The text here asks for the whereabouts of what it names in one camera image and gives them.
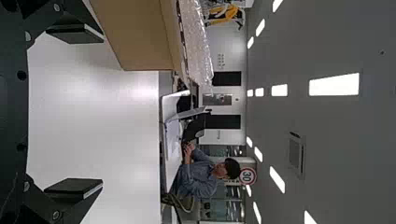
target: white floor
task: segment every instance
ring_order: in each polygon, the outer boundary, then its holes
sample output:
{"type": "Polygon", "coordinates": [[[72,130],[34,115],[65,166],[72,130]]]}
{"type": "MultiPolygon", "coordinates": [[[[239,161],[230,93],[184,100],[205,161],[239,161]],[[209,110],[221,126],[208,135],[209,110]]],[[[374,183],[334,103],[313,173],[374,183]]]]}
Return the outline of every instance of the white floor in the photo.
{"type": "Polygon", "coordinates": [[[48,35],[28,56],[28,173],[37,185],[102,178],[83,223],[160,223],[158,72],[122,72],[108,44],[48,35]]]}

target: yellow object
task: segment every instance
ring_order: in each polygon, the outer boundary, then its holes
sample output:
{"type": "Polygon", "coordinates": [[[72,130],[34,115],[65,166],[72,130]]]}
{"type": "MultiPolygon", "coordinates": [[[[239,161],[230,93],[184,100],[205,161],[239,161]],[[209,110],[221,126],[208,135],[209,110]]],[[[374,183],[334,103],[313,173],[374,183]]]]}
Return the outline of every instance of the yellow object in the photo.
{"type": "MultiPolygon", "coordinates": [[[[223,7],[214,7],[209,10],[210,14],[220,13],[223,7]]],[[[210,25],[215,25],[223,22],[228,22],[233,19],[233,17],[238,13],[239,7],[236,5],[229,5],[227,11],[225,12],[225,18],[210,20],[210,25]]]]}

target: rectangular ceiling light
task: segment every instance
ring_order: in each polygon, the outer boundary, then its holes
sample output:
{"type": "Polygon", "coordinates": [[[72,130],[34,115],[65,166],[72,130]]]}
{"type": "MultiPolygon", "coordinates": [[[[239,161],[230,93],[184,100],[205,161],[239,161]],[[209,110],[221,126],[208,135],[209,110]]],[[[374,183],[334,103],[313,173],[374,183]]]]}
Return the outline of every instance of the rectangular ceiling light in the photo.
{"type": "Polygon", "coordinates": [[[262,21],[256,28],[256,36],[259,36],[264,28],[265,28],[265,19],[262,19],[262,21]]]}
{"type": "Polygon", "coordinates": [[[288,84],[277,85],[271,88],[272,96],[288,96],[288,84]]]}
{"type": "Polygon", "coordinates": [[[257,97],[263,97],[264,96],[264,88],[258,88],[255,90],[255,94],[257,97]]]}
{"type": "Polygon", "coordinates": [[[247,185],[247,195],[251,197],[251,188],[250,185],[247,185]]]}
{"type": "Polygon", "coordinates": [[[248,90],[247,97],[252,97],[252,96],[253,96],[253,90],[248,90]]]}
{"type": "Polygon", "coordinates": [[[304,212],[304,224],[318,224],[308,213],[308,211],[304,212]]]}
{"type": "Polygon", "coordinates": [[[259,159],[259,161],[262,162],[262,153],[257,147],[254,147],[254,154],[256,155],[257,159],[259,159]]]}
{"type": "Polygon", "coordinates": [[[251,37],[247,42],[247,48],[250,49],[251,46],[253,46],[253,44],[254,44],[254,37],[251,37]]]}
{"type": "Polygon", "coordinates": [[[273,178],[280,191],[282,193],[285,193],[286,192],[285,181],[283,181],[282,177],[280,177],[280,175],[276,172],[276,170],[272,166],[270,167],[270,176],[271,178],[273,178]]]}
{"type": "Polygon", "coordinates": [[[247,145],[249,147],[253,147],[253,141],[251,141],[251,139],[249,137],[247,137],[247,145]]]}
{"type": "Polygon", "coordinates": [[[259,224],[262,224],[262,215],[260,214],[259,207],[256,203],[253,203],[253,210],[254,214],[256,214],[257,221],[259,222],[259,224]]]}
{"type": "Polygon", "coordinates": [[[359,95],[359,79],[359,73],[312,79],[309,81],[309,95],[359,95]]]}
{"type": "Polygon", "coordinates": [[[273,12],[276,12],[277,9],[280,7],[280,4],[282,4],[283,0],[275,0],[273,3],[273,12]]]}

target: black metal structure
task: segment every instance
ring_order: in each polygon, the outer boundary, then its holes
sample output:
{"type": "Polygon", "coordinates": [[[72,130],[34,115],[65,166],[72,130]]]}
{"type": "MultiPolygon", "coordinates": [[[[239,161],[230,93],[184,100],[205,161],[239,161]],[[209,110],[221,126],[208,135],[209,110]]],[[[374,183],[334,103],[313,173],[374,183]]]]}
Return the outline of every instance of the black metal structure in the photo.
{"type": "Polygon", "coordinates": [[[44,32],[90,44],[103,43],[103,31],[81,0],[0,0],[0,29],[0,224],[79,223],[102,180],[66,179],[42,191],[26,174],[26,51],[44,32]]]}

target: man's hand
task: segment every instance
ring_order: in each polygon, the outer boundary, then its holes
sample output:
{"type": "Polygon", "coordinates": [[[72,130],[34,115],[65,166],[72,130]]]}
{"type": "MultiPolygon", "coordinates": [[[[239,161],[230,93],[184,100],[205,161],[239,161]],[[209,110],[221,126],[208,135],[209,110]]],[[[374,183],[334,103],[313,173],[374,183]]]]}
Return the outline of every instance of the man's hand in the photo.
{"type": "Polygon", "coordinates": [[[195,145],[192,143],[188,143],[183,146],[184,150],[184,164],[191,163],[191,153],[195,150],[195,145]]]}

